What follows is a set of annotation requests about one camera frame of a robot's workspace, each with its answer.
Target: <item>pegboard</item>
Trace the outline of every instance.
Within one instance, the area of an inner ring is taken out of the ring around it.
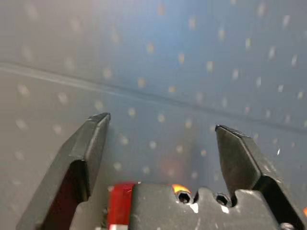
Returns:
[[[226,192],[214,126],[254,138],[306,207],[307,3],[55,0],[0,3],[0,221],[14,229],[61,144],[110,112],[95,229],[122,181]]]

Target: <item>gray wall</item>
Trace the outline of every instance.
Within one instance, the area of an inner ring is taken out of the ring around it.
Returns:
[[[226,191],[214,125],[252,136],[307,206],[307,2],[0,2],[0,222],[14,229],[61,144],[112,120],[72,228],[99,226],[119,181]]]

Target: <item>gray surface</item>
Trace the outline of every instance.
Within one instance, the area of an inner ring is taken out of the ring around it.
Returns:
[[[60,145],[98,112],[112,121],[100,183],[76,229],[97,226],[106,187],[118,181],[225,191],[215,124],[255,137],[306,207],[306,8],[304,0],[1,1],[3,229],[14,228]]]

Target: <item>red component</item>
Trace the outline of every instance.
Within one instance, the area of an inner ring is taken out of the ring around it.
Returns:
[[[107,224],[128,225],[131,206],[132,187],[135,183],[116,184],[110,192]]]

